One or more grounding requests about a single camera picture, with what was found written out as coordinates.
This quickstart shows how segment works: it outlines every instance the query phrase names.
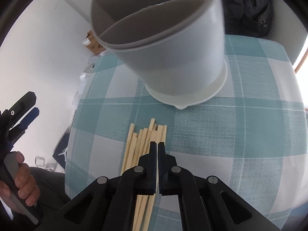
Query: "metal screw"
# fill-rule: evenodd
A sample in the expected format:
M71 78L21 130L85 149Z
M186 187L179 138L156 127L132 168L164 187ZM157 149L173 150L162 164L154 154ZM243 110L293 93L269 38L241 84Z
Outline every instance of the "metal screw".
M217 179L217 177L215 177L215 176L209 177L209 178L208 178L208 181L209 181L210 183L213 183L213 184L218 183L218 179Z
M178 167L178 166L174 166L174 167L171 168L171 171L172 171L172 172L175 172L175 173L178 173L178 172L181 171L181 168Z
M101 177L97 178L97 182L99 184L104 184L104 183L107 182L107 178L105 176L101 176Z
M143 167L141 167L141 166L136 166L136 167L134 168L134 171L135 171L136 173L140 173L140 172L143 171Z

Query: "table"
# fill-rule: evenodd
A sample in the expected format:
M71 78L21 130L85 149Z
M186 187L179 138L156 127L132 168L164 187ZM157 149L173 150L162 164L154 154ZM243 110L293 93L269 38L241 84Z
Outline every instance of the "table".
M284 48L225 36L228 77L209 101L178 110L147 92L114 55L99 59L70 133L66 192L120 174L130 123L168 125L166 151L194 175L216 175L279 228L301 186L307 156L301 94ZM149 230L181 230L176 196L156 196Z

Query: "black backpack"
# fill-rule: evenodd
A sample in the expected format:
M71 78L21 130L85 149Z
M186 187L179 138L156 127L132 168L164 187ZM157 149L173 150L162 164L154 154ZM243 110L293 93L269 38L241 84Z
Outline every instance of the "black backpack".
M222 0L225 32L230 35L267 36L273 17L271 0Z

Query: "wooden chopstick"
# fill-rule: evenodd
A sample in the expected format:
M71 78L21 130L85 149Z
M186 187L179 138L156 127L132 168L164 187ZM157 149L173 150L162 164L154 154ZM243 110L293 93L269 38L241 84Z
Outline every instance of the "wooden chopstick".
M136 148L137 138L138 138L138 134L133 133L133 136L131 138L131 144L129 145L129 151L128 151L128 156L127 156L127 161L126 161L124 171L131 168L131 164L133 162L134 152L135 152L135 148Z
M167 125L164 125L163 134L161 135L161 142L166 144Z
M145 155L145 154L147 154L149 152L148 149L149 149L149 145L150 145L151 132L152 132L154 123L155 123L155 119L152 118L150 120L149 128L148 129L144 128L143 138L145 138L145 139L141 141L141 143L143 143L143 141L144 141L144 145L143 145L142 151L141 151L141 148L140 148L141 155ZM135 217L134 217L133 231L135 231L135 230L139 231L140 230L142 219L141 219L140 223L138 222L138 226L139 226L138 229L136 228L136 224L137 224L137 221L138 221L138 217L139 217L139 213L140 213L140 208L141 208L141 206L144 205L144 209L145 209L146 204L147 204L147 196L138 195L137 196L137 202L136 202L136 208L135 208Z
M143 129L141 129L139 131L139 134L138 134L136 148L135 148L135 152L134 152L134 156L133 156L133 162L131 164L132 167L137 166L137 163L138 163L138 160L139 160L139 150L140 150L142 135L143 135Z
M140 149L139 149L139 155L138 155L138 158L142 155L145 155L143 153L143 150L144 150L144 145L145 145L145 141L147 139L147 132L148 132L148 129L145 127L143 129L143 135L142 135L142 138L141 138L141 143L140 143Z
M157 145L163 137L163 130L164 130L164 126L158 125L157 136L156 136L156 144ZM156 176L157 176L157 178L156 178L156 188L157 188L157 186L158 186L158 172L156 172ZM149 198L148 198L147 209L146 209L146 212L145 212L145 218L144 218L144 224L143 224L142 231L147 231L147 229L149 227L150 219L151 219L151 215L152 215L152 211L153 211L153 206L154 206L154 202L155 202L155 197L156 197L156 194L150 195Z
M125 148L125 154L124 154L124 159L123 159L121 174L123 174L124 171L125 171L125 165L126 165L127 156L128 156L128 151L129 151L129 145L130 145L130 143L131 143L131 138L132 138L134 129L135 129L135 125L134 125L134 123L131 123L131 125L130 125L130 127L129 127L129 131L128 131L128 135L127 135L127 140L126 140L126 148Z
M150 142L151 141L156 141L156 137L157 137L157 131L156 130L152 130L151 131L151 137L150 137L149 141ZM140 230L148 198L149 198L148 195L142 195L141 196L140 208L139 208L138 218L136 220L134 231L139 231Z

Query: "human hand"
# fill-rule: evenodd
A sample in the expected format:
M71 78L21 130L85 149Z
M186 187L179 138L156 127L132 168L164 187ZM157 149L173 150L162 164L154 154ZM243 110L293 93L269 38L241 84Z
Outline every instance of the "human hand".
M16 152L16 159L20 164L19 170L14 179L16 187L19 188L18 196L21 199L26 199L26 204L31 207L36 204L40 196L40 189L36 185L34 177L30 175L29 166L24 163L25 158L21 152ZM12 211L22 214L23 212L10 198L11 195L12 192L8 185L0 180L0 197Z

